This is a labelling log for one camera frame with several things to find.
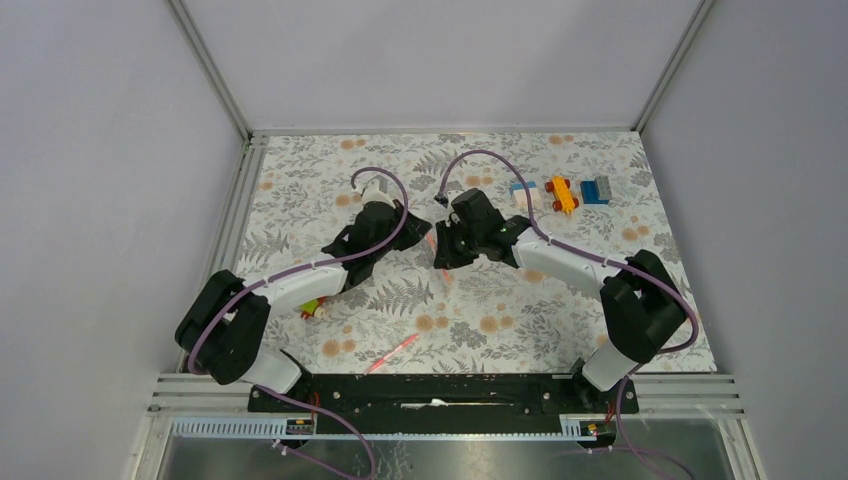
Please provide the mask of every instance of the metal beam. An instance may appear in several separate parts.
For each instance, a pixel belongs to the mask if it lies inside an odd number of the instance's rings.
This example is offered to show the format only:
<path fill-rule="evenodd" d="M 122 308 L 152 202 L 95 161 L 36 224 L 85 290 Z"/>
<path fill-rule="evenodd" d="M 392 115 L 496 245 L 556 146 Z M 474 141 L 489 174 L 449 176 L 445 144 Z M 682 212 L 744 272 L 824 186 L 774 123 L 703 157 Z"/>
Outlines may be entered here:
<path fill-rule="evenodd" d="M 683 59 L 686 58 L 686 54 L 689 53 L 692 41 L 695 39 L 695 36 L 698 35 L 698 32 L 701 30 L 701 26 L 703 26 L 704 21 L 706 21 L 707 16 L 710 14 L 710 11 L 712 11 L 715 4 L 716 0 L 701 0 L 698 4 L 698 7 L 695 9 L 695 13 L 689 20 L 689 24 L 686 25 L 686 30 L 683 31 L 683 36 L 680 37 L 680 41 L 677 42 L 677 46 L 671 54 L 671 58 L 668 60 L 665 69 L 663 69 L 660 79 L 651 91 L 651 95 L 648 97 L 648 101 L 645 103 L 645 106 L 642 108 L 642 112 L 636 119 L 636 123 L 633 124 L 633 131 L 639 132 L 641 135 L 645 130 L 645 126 L 654 114 L 657 104 L 668 89 L 668 85 L 671 82 L 671 79 L 674 78 L 677 70 L 680 68 L 680 64 L 683 62 Z"/>
<path fill-rule="evenodd" d="M 209 80 L 212 90 L 215 91 L 215 95 L 221 101 L 224 110 L 227 111 L 233 127 L 235 127 L 241 139 L 246 142 L 250 138 L 250 127 L 241 114 L 241 110 L 239 110 L 233 94 L 227 87 L 227 82 L 224 81 L 221 71 L 218 70 L 218 67 L 212 60 L 209 49 L 206 48 L 203 37 L 200 36 L 200 32 L 191 18 L 188 8 L 186 8 L 182 0 L 165 0 L 165 3 L 170 7 L 174 20 L 185 36 L 186 43 L 188 43 L 192 53 L 194 53 L 195 58 L 200 64 L 200 68 L 203 69 L 203 73 L 206 74 L 206 78 Z"/>

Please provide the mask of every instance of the floor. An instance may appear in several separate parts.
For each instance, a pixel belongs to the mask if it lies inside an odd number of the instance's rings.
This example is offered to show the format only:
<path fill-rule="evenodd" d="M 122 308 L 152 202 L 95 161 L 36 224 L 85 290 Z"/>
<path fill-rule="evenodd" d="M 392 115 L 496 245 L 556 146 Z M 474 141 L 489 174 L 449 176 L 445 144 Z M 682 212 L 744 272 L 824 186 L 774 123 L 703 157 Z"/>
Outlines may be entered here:
<path fill-rule="evenodd" d="M 478 148 L 504 155 L 539 185 L 534 207 L 543 229 L 598 252 L 651 250 L 693 301 L 642 143 L 631 132 L 271 137 L 237 273 L 274 273 L 330 243 L 361 209 L 349 186 L 360 167 L 393 171 L 405 183 L 412 213 L 444 219 L 432 200 L 444 168 Z M 554 212 L 542 187 L 553 175 L 577 180 L 571 191 L 578 199 L 579 180 L 606 175 L 612 200 L 580 205 L 571 216 Z M 526 214 L 510 195 L 514 181 L 502 165 L 473 155 L 454 169 L 447 193 L 477 187 L 504 216 Z M 390 185 L 389 193 L 398 190 Z M 378 372 L 565 372 L 607 341 L 600 304 L 557 279 L 480 259 L 451 271 L 448 282 L 432 262 L 427 242 L 391 252 L 368 281 L 329 298 L 324 318 L 302 320 L 292 311 L 270 319 L 264 341 L 321 373 L 361 373 L 413 333 L 419 338 Z M 689 331 L 684 325 L 672 342 Z M 642 370 L 714 371 L 715 362 L 702 335 L 693 348 Z"/>

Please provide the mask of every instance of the cable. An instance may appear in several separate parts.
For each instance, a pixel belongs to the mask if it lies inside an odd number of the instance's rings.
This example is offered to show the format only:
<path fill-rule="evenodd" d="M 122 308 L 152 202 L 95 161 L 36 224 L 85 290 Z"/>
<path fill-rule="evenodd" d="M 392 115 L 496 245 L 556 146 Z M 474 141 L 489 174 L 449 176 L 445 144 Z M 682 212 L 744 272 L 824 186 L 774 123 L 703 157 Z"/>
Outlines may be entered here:
<path fill-rule="evenodd" d="M 546 240 L 551 245 L 555 245 L 559 248 L 562 248 L 563 250 L 565 250 L 567 252 L 571 252 L 571 253 L 579 255 L 583 258 L 587 258 L 589 260 L 592 260 L 594 262 L 598 262 L 598 263 L 603 264 L 603 265 L 610 265 L 612 267 L 619 268 L 619 269 L 624 270 L 626 272 L 629 272 L 633 275 L 636 275 L 636 276 L 642 278 L 643 280 L 646 280 L 646 281 L 656 285 L 662 291 L 667 293 L 671 298 L 673 298 L 674 301 L 677 302 L 678 305 L 680 305 L 680 307 L 683 309 L 683 311 L 686 312 L 686 316 L 689 318 L 689 323 L 692 325 L 692 333 L 689 335 L 689 339 L 686 340 L 685 342 L 681 343 L 680 345 L 675 345 L 673 347 L 661 348 L 659 350 L 658 354 L 679 352 L 680 350 L 688 348 L 695 343 L 695 340 L 697 340 L 697 338 L 698 338 L 698 333 L 700 332 L 700 327 L 698 325 L 697 316 L 695 315 L 695 311 L 692 309 L 692 307 L 689 305 L 689 303 L 686 301 L 686 299 L 684 299 L 683 296 L 681 296 L 679 293 L 677 293 L 673 288 L 671 288 L 670 286 L 661 282 L 660 280 L 655 278 L 653 275 L 649 275 L 649 274 L 647 274 L 647 273 L 645 273 L 645 272 L 643 272 L 643 271 L 641 271 L 637 268 L 634 268 L 634 267 L 631 267 L 630 265 L 627 265 L 626 263 L 622 263 L 622 262 L 619 262 L 617 260 L 611 260 L 611 259 L 608 259 L 606 257 L 602 257 L 600 255 L 597 255 L 595 253 L 592 253 L 592 252 L 583 250 L 581 248 L 577 248 L 575 246 L 569 245 L 567 243 L 560 242 L 559 240 L 551 238 L 549 235 L 547 235 L 545 232 L 543 232 L 542 229 L 539 228 L 539 224 L 536 223 L 536 218 L 533 215 L 533 200 L 532 200 L 532 198 L 530 198 L 530 187 L 527 185 L 527 182 L 524 180 L 524 177 L 521 176 L 521 173 L 518 172 L 518 169 L 516 169 L 515 166 L 512 163 L 510 163 L 509 160 L 507 160 L 503 156 L 501 156 L 501 155 L 499 155 L 495 152 L 489 151 L 489 150 L 469 150 L 469 151 L 459 155 L 458 157 L 453 159 L 453 161 L 448 165 L 447 169 L 445 169 L 445 173 L 444 173 L 444 175 L 442 175 L 442 183 L 439 185 L 439 192 L 438 192 L 438 195 L 437 195 L 436 198 L 445 196 L 445 188 L 446 188 L 447 183 L 448 183 L 448 176 L 450 175 L 451 170 L 453 170 L 453 167 L 456 166 L 456 164 L 459 163 L 460 161 L 462 161 L 465 157 L 468 157 L 469 155 L 478 154 L 478 153 L 483 154 L 483 155 L 489 155 L 490 157 L 493 157 L 493 158 L 499 160 L 501 163 L 506 165 L 506 167 L 509 168 L 512 171 L 512 173 L 515 175 L 515 177 L 521 183 L 521 186 L 524 189 L 524 195 L 527 197 L 527 212 L 528 212 L 527 216 L 530 219 L 530 226 L 531 226 L 531 228 L 533 228 L 533 231 L 536 232 L 536 234 L 539 235 L 543 240 Z M 615 403 L 616 425 L 618 426 L 618 430 L 621 432 L 621 436 L 624 439 L 624 443 L 627 445 L 627 448 L 634 455 L 636 455 L 636 458 L 639 459 L 639 461 L 642 462 L 642 464 L 645 465 L 645 467 L 647 467 L 649 470 L 654 472 L 660 478 L 674 480 L 674 477 L 671 477 L 667 473 L 660 470 L 659 467 L 657 467 L 653 463 L 649 462 L 645 458 L 645 456 L 643 456 L 643 453 L 645 453 L 645 455 L 655 455 L 656 456 L 656 453 L 659 453 L 659 452 L 646 453 L 646 452 L 649 452 L 649 450 L 639 449 L 639 448 L 636 448 L 635 446 L 633 446 L 633 444 L 630 442 L 630 438 L 627 436 L 627 432 L 624 429 L 624 424 L 621 421 L 621 400 L 622 400 L 622 395 L 624 394 L 624 388 L 625 388 L 625 385 L 627 383 L 627 379 L 630 378 L 630 375 L 635 373 L 636 370 L 638 370 L 641 367 L 642 367 L 642 365 L 637 365 L 633 370 L 631 370 L 627 375 L 625 375 L 623 379 L 621 379 L 619 381 L 620 385 L 619 385 L 619 388 L 618 388 L 618 395 L 616 397 L 616 403 Z M 683 465 L 679 461 L 672 459 L 672 457 L 670 457 L 668 455 L 665 455 L 665 454 L 661 454 L 661 455 L 663 456 L 663 458 L 665 458 L 665 459 L 671 461 L 672 463 L 674 463 L 675 465 L 681 467 L 684 471 L 686 471 L 687 474 L 689 474 L 689 476 L 691 478 L 695 478 L 694 474 L 692 474 L 692 471 L 688 467 L 686 467 L 685 465 Z"/>
<path fill-rule="evenodd" d="M 521 183 L 522 188 L 524 188 L 524 195 L 527 196 L 527 212 L 528 212 L 527 216 L 530 219 L 530 226 L 533 228 L 533 231 L 536 232 L 536 234 L 539 235 L 543 240 L 548 241 L 551 245 L 555 245 L 559 248 L 562 248 L 565 251 L 574 253 L 574 254 L 579 255 L 583 258 L 588 258 L 589 260 L 592 260 L 594 262 L 609 265 L 609 266 L 612 266 L 612 267 L 615 267 L 615 268 L 619 268 L 619 269 L 624 270 L 626 272 L 629 272 L 633 275 L 636 275 L 637 277 L 642 278 L 643 280 L 646 280 L 646 281 L 654 284 L 655 286 L 657 286 L 660 290 L 667 293 L 671 298 L 673 298 L 674 301 L 677 302 L 678 305 L 680 305 L 680 307 L 683 309 L 683 311 L 686 312 L 686 316 L 689 318 L 689 323 L 692 325 L 692 333 L 689 335 L 689 339 L 686 340 L 685 342 L 681 343 L 680 345 L 675 345 L 673 347 L 661 348 L 659 350 L 658 354 L 679 352 L 680 350 L 691 347 L 695 343 L 695 340 L 698 339 L 698 333 L 700 331 L 700 326 L 698 325 L 697 316 L 695 315 L 695 311 L 692 309 L 692 307 L 689 306 L 689 303 L 686 301 L 686 299 L 684 299 L 683 296 L 681 296 L 679 293 L 677 293 L 673 288 L 669 287 L 668 285 L 661 282 L 660 280 L 654 278 L 653 275 L 649 275 L 649 274 L 639 270 L 638 268 L 634 268 L 634 267 L 631 267 L 630 265 L 628 265 L 626 263 L 622 263 L 622 262 L 619 262 L 617 260 L 611 260 L 611 259 L 608 259 L 606 257 L 602 257 L 598 254 L 583 250 L 581 248 L 577 248 L 575 246 L 561 242 L 561 241 L 559 241 L 555 238 L 550 238 L 548 236 L 548 234 L 543 232 L 542 229 L 539 228 L 539 224 L 536 223 L 536 218 L 533 215 L 533 200 L 530 198 L 530 187 L 527 186 L 527 182 L 524 181 L 524 177 L 521 176 L 521 174 L 518 172 L 518 170 L 515 168 L 515 166 L 513 164 L 511 164 L 509 162 L 509 160 L 502 157 L 501 155 L 498 155 L 497 153 L 491 152 L 489 150 L 469 150 L 469 151 L 463 153 L 462 155 L 456 157 L 448 165 L 448 168 L 445 170 L 444 175 L 442 175 L 442 183 L 439 185 L 438 196 L 444 196 L 445 188 L 446 188 L 447 183 L 448 183 L 448 176 L 450 175 L 451 170 L 453 170 L 453 167 L 457 163 L 462 161 L 465 157 L 467 157 L 469 155 L 476 154 L 476 153 L 489 155 L 489 156 L 491 156 L 491 157 L 493 157 L 497 160 L 500 160 L 501 163 L 506 165 L 507 168 L 509 168 L 512 171 L 512 173 L 515 175 L 515 177 L 518 178 L 518 181 Z"/>
<path fill-rule="evenodd" d="M 409 195 L 407 194 L 406 188 L 404 188 L 403 183 L 401 183 L 400 179 L 398 179 L 392 172 L 390 172 L 390 171 L 388 171 L 384 168 L 364 167 L 364 168 L 360 168 L 359 170 L 353 172 L 353 175 L 351 175 L 351 177 L 350 177 L 350 186 L 353 187 L 354 190 L 356 190 L 356 177 L 358 177 L 359 175 L 361 175 L 362 173 L 365 173 L 365 172 L 377 172 L 377 173 L 383 174 L 383 175 L 391 178 L 392 181 L 394 181 L 395 184 L 397 184 L 398 188 L 400 189 L 401 197 L 403 197 L 403 212 L 401 213 L 400 222 L 398 223 L 397 227 L 395 227 L 395 229 L 392 231 L 392 233 L 389 234 L 388 237 L 386 237 L 382 242 L 378 243 L 377 245 L 374 245 L 373 247 L 371 247 L 367 250 L 363 250 L 359 253 L 347 255 L 345 257 L 330 258 L 330 259 L 327 259 L 327 260 L 321 260 L 320 262 L 315 262 L 315 264 L 314 264 L 315 267 L 323 267 L 323 266 L 332 265 L 332 264 L 335 264 L 335 263 L 347 262 L 347 261 L 350 261 L 350 260 L 355 260 L 357 258 L 361 258 L 361 257 L 365 257 L 367 255 L 370 255 L 370 254 L 382 249 L 386 245 L 388 245 L 389 242 L 391 242 L 400 233 L 401 229 L 403 229 L 404 224 L 406 224 L 406 218 L 407 218 L 407 214 L 409 212 Z M 199 368 L 199 366 L 197 365 L 197 354 L 200 352 L 200 349 L 201 349 L 201 347 L 203 347 L 203 344 L 206 342 L 206 339 L 209 338 L 209 335 L 212 333 L 212 330 L 224 318 L 224 315 L 226 315 L 227 312 L 232 310 L 233 307 L 235 307 L 235 305 L 242 298 L 244 298 L 245 295 L 256 290 L 257 288 L 263 287 L 265 285 L 270 285 L 270 284 L 276 282 L 277 280 L 280 280 L 281 278 L 285 278 L 289 275 L 293 275 L 295 273 L 302 272 L 304 270 L 308 270 L 308 269 L 311 269 L 311 268 L 313 268 L 313 265 L 311 263 L 304 263 L 304 264 L 301 264 L 301 265 L 294 266 L 292 268 L 289 268 L 288 270 L 284 270 L 282 272 L 278 272 L 278 273 L 275 273 L 274 275 L 271 275 L 270 277 L 268 277 L 267 283 L 265 282 L 265 280 L 259 280 L 256 283 L 252 283 L 252 284 L 248 285 L 243 290 L 241 290 L 240 292 L 235 294 L 233 296 L 233 298 L 231 298 L 230 301 L 227 302 L 226 305 L 224 305 L 224 307 L 221 308 L 221 310 L 217 314 L 215 314 L 215 316 L 212 318 L 212 321 L 209 322 L 209 325 L 206 326 L 206 328 L 203 330 L 203 332 L 198 337 L 197 342 L 195 342 L 195 344 L 194 344 L 194 348 L 191 349 L 191 353 L 188 356 L 188 370 L 195 375 L 203 375 L 203 374 L 206 373 L 201 368 Z M 294 455 L 296 455 L 300 458 L 303 458 L 307 461 L 310 461 L 310 462 L 312 462 L 316 465 L 320 465 L 321 467 L 326 468 L 327 470 L 335 473 L 336 475 L 339 475 L 341 477 L 344 477 L 344 478 L 347 478 L 347 479 L 350 479 L 350 480 L 371 479 L 371 478 L 374 478 L 374 476 L 377 474 L 377 470 L 376 470 L 377 469 L 377 462 L 376 462 L 375 457 L 374 457 L 374 452 L 371 450 L 371 447 L 365 441 L 365 437 L 363 437 L 362 434 L 359 433 L 359 431 L 353 425 L 351 425 L 348 421 L 346 421 L 345 419 L 340 417 L 338 414 L 333 413 L 333 412 L 331 412 L 331 411 L 329 411 L 325 408 L 321 408 L 321 407 L 314 406 L 314 405 L 309 405 L 308 403 L 299 402 L 299 401 L 294 400 L 292 398 L 289 398 L 289 397 L 287 397 L 287 396 L 285 396 L 281 393 L 274 392 L 273 390 L 271 390 L 271 389 L 269 389 L 265 386 L 262 386 L 262 385 L 256 385 L 256 387 L 261 389 L 265 393 L 268 393 L 269 395 L 279 399 L 279 400 L 290 403 L 290 404 L 295 405 L 295 406 L 300 407 L 300 408 L 311 410 L 313 412 L 323 413 L 324 415 L 327 415 L 327 416 L 333 418 L 334 420 L 336 420 L 337 422 L 341 423 L 345 428 L 350 430 L 350 432 L 353 433 L 359 439 L 360 442 L 362 442 L 362 445 L 365 447 L 365 452 L 368 454 L 368 458 L 371 461 L 371 473 L 367 477 L 354 477 L 354 476 L 351 476 L 351 475 L 348 475 L 348 474 L 342 472 L 341 470 L 336 469 L 335 467 L 332 467 L 332 466 L 322 462 L 321 460 L 318 460 L 317 458 L 309 456 L 309 455 L 307 455 L 303 452 L 299 452 L 297 450 L 289 450 L 289 449 L 286 449 L 285 451 L 291 451 Z"/>
<path fill-rule="evenodd" d="M 640 454 L 640 455 L 657 457 L 657 458 L 661 458 L 661 459 L 663 459 L 663 460 L 665 460 L 669 463 L 672 463 L 672 464 L 676 465 L 678 468 L 680 468 L 681 470 L 683 470 L 684 472 L 686 472 L 686 474 L 689 475 L 690 478 L 695 478 L 695 473 L 692 472 L 692 469 L 687 467 L 683 462 L 681 462 L 680 460 L 678 460 L 675 457 L 672 457 L 671 455 L 669 455 L 667 453 L 661 452 L 659 450 L 654 450 L 654 449 L 651 449 L 651 448 L 641 448 L 640 447 L 640 448 L 634 448 L 634 449 L 627 450 L 627 449 L 622 449 L 622 448 L 609 447 L 609 448 L 590 448 L 589 450 L 566 450 L 564 452 L 558 453 L 557 456 L 598 455 L 598 454 L 603 454 L 603 453 L 633 453 L 633 454 L 636 454 L 637 451 L 638 451 L 638 454 Z"/>

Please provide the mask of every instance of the tabletop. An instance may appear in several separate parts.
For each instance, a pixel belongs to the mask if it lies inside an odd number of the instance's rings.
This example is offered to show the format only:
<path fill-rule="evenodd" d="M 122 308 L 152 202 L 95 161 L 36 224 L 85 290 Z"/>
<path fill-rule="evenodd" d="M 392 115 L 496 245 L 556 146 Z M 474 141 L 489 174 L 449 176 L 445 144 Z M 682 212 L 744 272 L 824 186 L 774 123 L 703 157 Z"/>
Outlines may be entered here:
<path fill-rule="evenodd" d="M 329 244 L 361 211 L 349 184 L 361 167 L 392 171 L 404 182 L 412 213 L 433 223 L 445 219 L 446 210 L 433 201 L 438 183 L 454 157 L 473 149 L 500 153 L 536 182 L 541 201 L 534 211 L 543 230 L 606 254 L 651 250 L 693 302 L 641 140 L 632 132 L 270 137 L 237 273 L 273 274 Z M 555 212 L 553 196 L 544 191 L 554 175 L 572 179 L 578 199 L 579 181 L 606 175 L 612 200 L 581 202 L 570 216 Z M 447 194 L 477 187 L 505 217 L 526 215 L 510 194 L 515 182 L 502 164 L 475 154 L 454 168 Z M 391 182 L 389 194 L 400 198 Z M 389 252 L 371 278 L 328 298 L 322 318 L 303 320 L 293 310 L 269 319 L 263 341 L 314 373 L 362 373 L 413 333 L 417 340 L 377 373 L 562 373 L 608 341 L 600 303 L 566 283 L 485 258 L 450 271 L 448 282 L 432 268 L 433 258 L 426 241 Z M 684 341 L 690 331 L 684 324 L 669 343 Z M 658 356 L 642 369 L 714 370 L 703 334 L 692 348 Z"/>

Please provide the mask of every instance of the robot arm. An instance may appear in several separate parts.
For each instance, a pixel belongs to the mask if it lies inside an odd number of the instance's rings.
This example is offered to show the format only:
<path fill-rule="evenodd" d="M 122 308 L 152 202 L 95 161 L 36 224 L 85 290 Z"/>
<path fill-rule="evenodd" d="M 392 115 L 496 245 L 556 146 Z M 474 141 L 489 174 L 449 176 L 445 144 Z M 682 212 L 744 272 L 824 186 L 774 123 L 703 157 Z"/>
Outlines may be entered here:
<path fill-rule="evenodd" d="M 352 225 L 346 226 L 332 243 L 321 249 L 313 264 L 337 258 L 340 263 L 314 266 L 280 278 L 244 295 L 224 321 L 218 323 L 201 346 L 197 362 L 219 384 L 245 380 L 277 392 L 287 392 L 300 378 L 301 367 L 285 352 L 262 345 L 268 318 L 275 318 L 319 297 L 345 292 L 371 276 L 374 265 L 391 250 L 403 251 L 420 242 L 432 225 L 411 213 L 400 233 L 385 247 L 363 257 L 344 260 L 378 245 L 397 228 L 403 206 L 381 190 L 367 190 L 363 209 Z M 246 285 L 222 270 L 210 277 L 188 314 L 177 328 L 175 338 L 186 352 L 195 347 L 201 333 L 222 308 Z"/>
<path fill-rule="evenodd" d="M 686 319 L 680 306 L 653 284 L 550 245 L 527 218 L 504 219 L 477 189 L 459 195 L 451 206 L 450 222 L 436 224 L 436 268 L 469 265 L 482 253 L 492 261 L 544 272 L 601 301 L 610 341 L 576 372 L 598 391 L 611 389 L 638 364 L 651 361 Z M 660 259 L 647 250 L 611 258 L 676 290 Z"/>

